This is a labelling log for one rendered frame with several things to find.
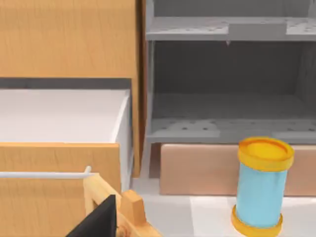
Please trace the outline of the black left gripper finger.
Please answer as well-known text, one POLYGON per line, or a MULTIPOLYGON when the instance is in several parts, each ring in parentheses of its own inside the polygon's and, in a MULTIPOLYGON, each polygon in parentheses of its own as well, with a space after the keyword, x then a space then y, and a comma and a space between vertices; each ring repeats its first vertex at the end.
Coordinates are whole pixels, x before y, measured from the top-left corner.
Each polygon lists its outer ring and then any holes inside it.
POLYGON ((116 237, 116 196, 109 195, 65 237, 116 237))

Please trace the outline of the shallow salmon-coloured box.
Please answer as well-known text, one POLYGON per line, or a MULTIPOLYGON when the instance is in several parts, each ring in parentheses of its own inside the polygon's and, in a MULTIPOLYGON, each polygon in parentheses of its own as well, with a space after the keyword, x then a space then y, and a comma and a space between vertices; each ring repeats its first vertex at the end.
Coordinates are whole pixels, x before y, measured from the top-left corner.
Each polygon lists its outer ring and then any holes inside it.
MULTIPOLYGON (((316 146, 297 145, 286 196, 316 197, 316 146)), ((236 195, 237 145, 164 144, 160 152, 163 195, 236 195)))

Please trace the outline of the blue can with yellow lid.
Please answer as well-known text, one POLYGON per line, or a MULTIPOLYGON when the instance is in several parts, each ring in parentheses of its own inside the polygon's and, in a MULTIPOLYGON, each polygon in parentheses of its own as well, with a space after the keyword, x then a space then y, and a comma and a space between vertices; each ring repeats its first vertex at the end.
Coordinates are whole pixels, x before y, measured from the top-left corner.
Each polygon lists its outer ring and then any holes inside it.
POLYGON ((292 147, 278 139, 249 137, 238 145, 239 178, 231 223, 246 237, 277 237, 292 147))

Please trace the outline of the wooden cupboard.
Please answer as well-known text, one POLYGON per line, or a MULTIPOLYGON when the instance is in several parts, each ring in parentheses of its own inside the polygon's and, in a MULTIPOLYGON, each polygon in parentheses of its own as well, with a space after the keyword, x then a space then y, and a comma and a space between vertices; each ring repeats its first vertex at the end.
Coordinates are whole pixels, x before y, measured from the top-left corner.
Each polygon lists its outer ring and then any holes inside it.
POLYGON ((144 121, 142 0, 0 0, 0 77, 131 80, 134 168, 144 121))

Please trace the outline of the grey pierced shelf unit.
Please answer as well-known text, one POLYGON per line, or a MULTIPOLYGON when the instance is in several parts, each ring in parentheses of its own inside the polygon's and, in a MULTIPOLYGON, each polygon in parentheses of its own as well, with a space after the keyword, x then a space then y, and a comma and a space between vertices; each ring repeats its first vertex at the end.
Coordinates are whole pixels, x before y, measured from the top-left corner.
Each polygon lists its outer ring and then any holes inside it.
POLYGON ((316 144, 316 0, 146 0, 149 143, 316 144))

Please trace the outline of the pale wooden frame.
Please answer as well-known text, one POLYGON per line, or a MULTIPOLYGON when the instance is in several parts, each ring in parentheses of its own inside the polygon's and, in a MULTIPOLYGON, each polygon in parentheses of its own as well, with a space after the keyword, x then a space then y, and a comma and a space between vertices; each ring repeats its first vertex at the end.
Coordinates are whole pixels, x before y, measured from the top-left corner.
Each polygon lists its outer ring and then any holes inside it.
POLYGON ((144 201, 134 190, 118 193, 98 173, 83 179, 86 215, 108 196, 116 198, 116 237, 162 237, 146 219, 144 201))

